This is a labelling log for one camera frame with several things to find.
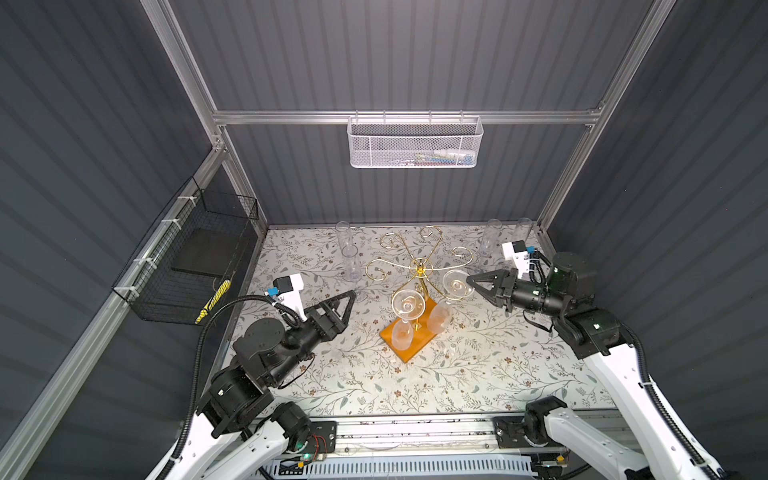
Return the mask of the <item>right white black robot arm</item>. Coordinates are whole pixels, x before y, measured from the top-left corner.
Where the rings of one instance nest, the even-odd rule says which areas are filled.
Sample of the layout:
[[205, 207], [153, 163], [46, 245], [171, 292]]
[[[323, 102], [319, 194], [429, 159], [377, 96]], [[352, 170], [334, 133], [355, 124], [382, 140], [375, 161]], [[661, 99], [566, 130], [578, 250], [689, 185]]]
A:
[[590, 425], [555, 397], [527, 404], [528, 443], [563, 445], [609, 479], [735, 479], [685, 426], [652, 379], [642, 342], [611, 312], [594, 304], [596, 271], [587, 259], [559, 252], [545, 279], [523, 280], [516, 269], [470, 275], [489, 303], [550, 318], [551, 327], [607, 390], [640, 449], [634, 451]]

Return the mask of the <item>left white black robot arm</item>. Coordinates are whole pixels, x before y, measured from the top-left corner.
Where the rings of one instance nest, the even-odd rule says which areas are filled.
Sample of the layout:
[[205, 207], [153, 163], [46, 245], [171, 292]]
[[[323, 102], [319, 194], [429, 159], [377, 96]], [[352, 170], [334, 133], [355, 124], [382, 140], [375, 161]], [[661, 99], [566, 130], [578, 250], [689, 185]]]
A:
[[152, 479], [245, 479], [284, 453], [308, 447], [312, 423], [294, 402], [264, 411], [273, 392], [294, 382], [292, 371], [314, 349], [349, 325], [356, 293], [349, 290], [298, 309], [275, 296], [258, 296], [280, 311], [262, 318], [233, 344], [235, 357], [202, 388], [192, 380], [190, 403], [178, 439], [150, 472]]

